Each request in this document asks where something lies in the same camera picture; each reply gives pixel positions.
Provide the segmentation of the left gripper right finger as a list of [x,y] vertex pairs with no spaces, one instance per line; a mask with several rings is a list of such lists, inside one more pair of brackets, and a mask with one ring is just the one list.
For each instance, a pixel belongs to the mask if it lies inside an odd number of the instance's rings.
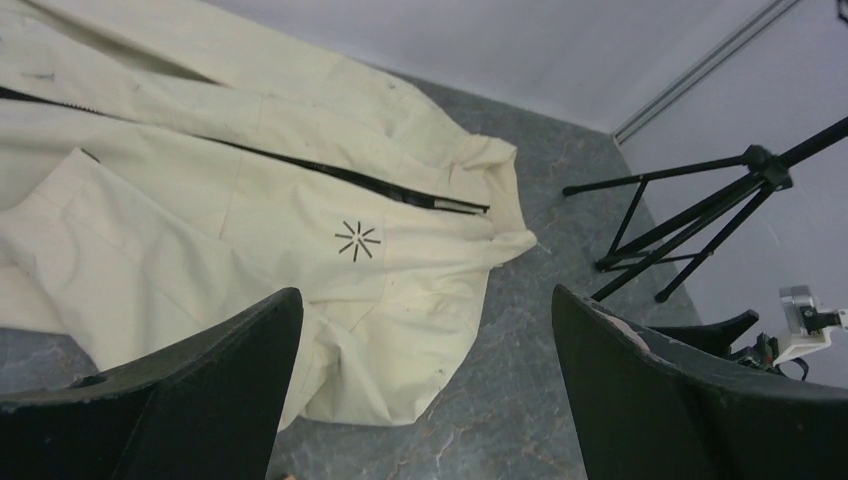
[[551,316],[591,479],[843,479],[847,392],[716,357],[564,286]]

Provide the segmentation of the cream zip-up jacket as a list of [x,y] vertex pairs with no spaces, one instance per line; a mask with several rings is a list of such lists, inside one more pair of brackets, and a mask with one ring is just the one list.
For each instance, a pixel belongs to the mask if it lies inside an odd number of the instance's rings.
[[535,246],[516,153],[202,1],[5,1],[1,324],[107,370],[292,287],[281,425],[408,425]]

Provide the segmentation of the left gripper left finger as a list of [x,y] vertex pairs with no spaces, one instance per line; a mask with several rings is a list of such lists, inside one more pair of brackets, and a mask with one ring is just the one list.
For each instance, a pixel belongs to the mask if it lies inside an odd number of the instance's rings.
[[303,319],[285,288],[135,361],[3,396],[2,477],[263,478]]

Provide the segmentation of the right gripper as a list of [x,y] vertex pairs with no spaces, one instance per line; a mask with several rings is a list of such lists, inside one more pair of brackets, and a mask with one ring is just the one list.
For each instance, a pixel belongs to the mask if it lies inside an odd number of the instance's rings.
[[[754,326],[759,320],[759,314],[747,310],[729,320],[719,323],[679,326],[652,327],[652,330],[669,338],[683,342],[686,345],[706,352],[716,357],[726,357],[731,353],[732,344]],[[802,359],[804,349],[800,335],[788,334],[783,337],[770,336],[760,333],[753,346],[744,347],[731,353],[731,361],[738,365],[758,371],[774,374],[793,380],[783,370],[784,363],[794,363],[801,371],[799,381],[806,381],[809,375],[809,364]]]

